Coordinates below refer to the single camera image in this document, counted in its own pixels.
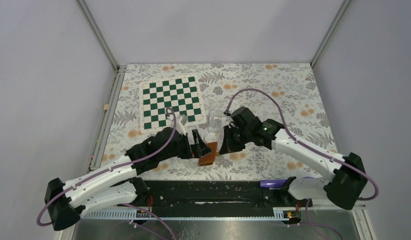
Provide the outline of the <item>brown leather card holder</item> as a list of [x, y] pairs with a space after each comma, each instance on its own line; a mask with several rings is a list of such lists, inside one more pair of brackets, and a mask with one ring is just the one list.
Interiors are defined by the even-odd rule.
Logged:
[[208, 143], [206, 143], [206, 146], [211, 149], [211, 152], [198, 160], [197, 165], [199, 167], [205, 167], [205, 166], [213, 165], [214, 162], [215, 162], [215, 159], [220, 155], [219, 151], [218, 151], [218, 142], [217, 141], [208, 142]]

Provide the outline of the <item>clear plastic box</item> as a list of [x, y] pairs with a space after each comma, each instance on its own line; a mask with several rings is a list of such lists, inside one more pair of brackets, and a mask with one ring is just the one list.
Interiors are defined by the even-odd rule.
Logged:
[[208, 142], [219, 142], [224, 137], [224, 126], [231, 122], [231, 118], [224, 114], [224, 110], [211, 109], [207, 116], [207, 133], [205, 139]]

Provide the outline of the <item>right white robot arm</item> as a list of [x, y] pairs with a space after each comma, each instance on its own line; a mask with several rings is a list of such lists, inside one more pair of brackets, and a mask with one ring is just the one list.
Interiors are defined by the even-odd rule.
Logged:
[[230, 118], [231, 122], [223, 127], [220, 155], [241, 152], [248, 143], [253, 143], [286, 154], [321, 175], [321, 178], [293, 180], [280, 192], [283, 204], [293, 206], [303, 199], [327, 198], [334, 205], [351, 210], [360, 200], [368, 179], [359, 155], [329, 152], [289, 133], [280, 122], [261, 121], [247, 107], [238, 108]]

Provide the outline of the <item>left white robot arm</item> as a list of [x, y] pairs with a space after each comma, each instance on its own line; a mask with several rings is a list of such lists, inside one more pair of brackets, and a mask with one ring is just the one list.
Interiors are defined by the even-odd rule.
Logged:
[[104, 167], [72, 180], [57, 177], [49, 181], [43, 208], [50, 217], [49, 224], [61, 231], [90, 212], [123, 203], [144, 205], [149, 193], [140, 174], [171, 158], [200, 159], [212, 152], [196, 129], [192, 130], [193, 143], [189, 142], [186, 120], [184, 115], [172, 119], [171, 126], [133, 145]]

